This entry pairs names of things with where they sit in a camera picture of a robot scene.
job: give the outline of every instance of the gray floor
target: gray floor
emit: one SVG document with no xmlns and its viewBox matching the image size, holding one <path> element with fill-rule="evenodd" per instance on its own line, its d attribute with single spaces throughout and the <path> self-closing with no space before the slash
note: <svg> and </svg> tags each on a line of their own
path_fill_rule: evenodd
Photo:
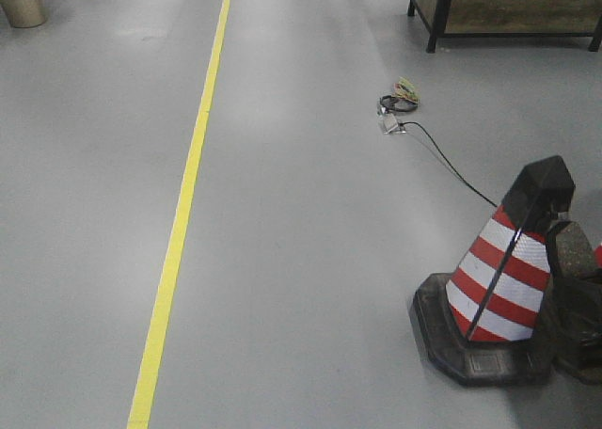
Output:
<svg viewBox="0 0 602 429">
<path fill-rule="evenodd" d="M 0 21 L 0 427 L 125 427 L 221 0 L 45 0 Z M 602 240 L 602 55 L 443 40 L 407 0 L 232 0 L 150 427 L 587 429 L 602 389 L 464 389 L 419 353 L 412 294 L 491 215 L 384 136 L 422 122 L 500 200 L 560 154 Z"/>
</svg>

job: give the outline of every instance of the black cable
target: black cable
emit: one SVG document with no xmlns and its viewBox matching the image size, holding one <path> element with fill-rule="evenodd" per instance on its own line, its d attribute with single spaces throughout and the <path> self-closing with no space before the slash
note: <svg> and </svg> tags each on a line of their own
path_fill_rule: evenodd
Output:
<svg viewBox="0 0 602 429">
<path fill-rule="evenodd" d="M 437 145 L 437 143 L 435 142 L 435 140 L 433 139 L 433 137 L 429 134 L 428 131 L 426 131 L 426 128 L 424 128 L 422 125 L 420 125 L 417 121 L 405 121 L 403 123 L 400 122 L 400 127 L 405 127 L 405 125 L 416 125 L 419 128 L 422 129 L 422 131 L 426 134 L 426 136 L 429 138 L 429 140 L 433 143 L 433 145 L 435 146 L 436 150 L 439 152 L 439 154 L 441 155 L 441 157 L 444 159 L 444 161 L 447 163 L 447 165 L 450 167 L 451 170 L 453 170 L 453 173 L 455 174 L 455 176 L 466 186 L 468 187 L 468 189 L 470 189 L 472 192 L 474 192 L 475 194 L 477 194 L 479 197 L 481 197 L 483 200 L 485 200 L 487 203 L 489 203 L 491 206 L 493 206 L 494 208 L 498 208 L 498 205 L 496 203 L 493 202 L 493 200 L 488 199 L 485 195 L 483 195 L 481 192 L 479 192 L 472 184 L 470 184 L 463 176 L 460 172 L 458 172 L 458 170 L 452 165 L 452 163 L 450 162 L 450 160 L 448 159 L 448 157 L 443 153 L 443 151 L 441 151 L 441 149 L 439 148 L 439 146 Z"/>
</svg>

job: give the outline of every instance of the traffic cone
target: traffic cone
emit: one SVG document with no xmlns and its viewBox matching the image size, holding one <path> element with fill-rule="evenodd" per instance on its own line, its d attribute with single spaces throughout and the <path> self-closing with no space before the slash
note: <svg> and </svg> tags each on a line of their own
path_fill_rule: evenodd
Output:
<svg viewBox="0 0 602 429">
<path fill-rule="evenodd" d="M 553 351 L 538 317 L 549 280 L 545 236 L 574 190 L 560 156 L 525 166 L 456 270 L 416 291 L 429 359 L 461 384 L 547 378 Z"/>
</svg>

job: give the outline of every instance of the metal pole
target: metal pole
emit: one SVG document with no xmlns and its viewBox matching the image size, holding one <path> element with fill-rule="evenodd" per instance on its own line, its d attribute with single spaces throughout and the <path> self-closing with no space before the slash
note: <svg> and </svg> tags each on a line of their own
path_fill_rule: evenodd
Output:
<svg viewBox="0 0 602 429">
<path fill-rule="evenodd" d="M 34 27 L 46 22 L 41 0 L 0 0 L 12 27 Z"/>
</svg>

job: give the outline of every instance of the yellow floor line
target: yellow floor line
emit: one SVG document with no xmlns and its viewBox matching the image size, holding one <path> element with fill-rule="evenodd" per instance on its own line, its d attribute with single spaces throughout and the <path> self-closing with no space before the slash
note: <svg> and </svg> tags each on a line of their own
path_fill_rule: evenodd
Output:
<svg viewBox="0 0 602 429">
<path fill-rule="evenodd" d="M 169 314 L 173 295 L 176 290 L 180 262 L 182 260 L 182 251 L 184 239 L 188 228 L 190 218 L 190 209 L 192 207 L 193 196 L 195 194 L 195 183 L 197 181 L 198 169 L 202 147 L 207 132 L 207 121 L 214 98 L 215 79 L 219 69 L 219 59 L 224 44 L 224 34 L 226 31 L 226 22 L 230 12 L 230 1 L 223 0 L 222 8 L 219 12 L 219 21 L 215 30 L 214 46 L 209 60 L 209 68 L 205 76 L 205 86 L 200 98 L 198 108 L 197 123 L 192 136 L 188 159 L 182 178 L 182 187 L 178 198 L 176 215 L 169 236 L 169 244 L 161 280 L 155 298 L 152 317 L 150 318 L 149 333 L 140 363 L 140 372 L 135 386 L 134 399 L 130 409 L 130 418 L 127 429 L 147 429 L 151 419 L 152 403 L 154 392 L 161 368 L 161 358 L 166 341 L 167 326 L 169 324 Z"/>
</svg>

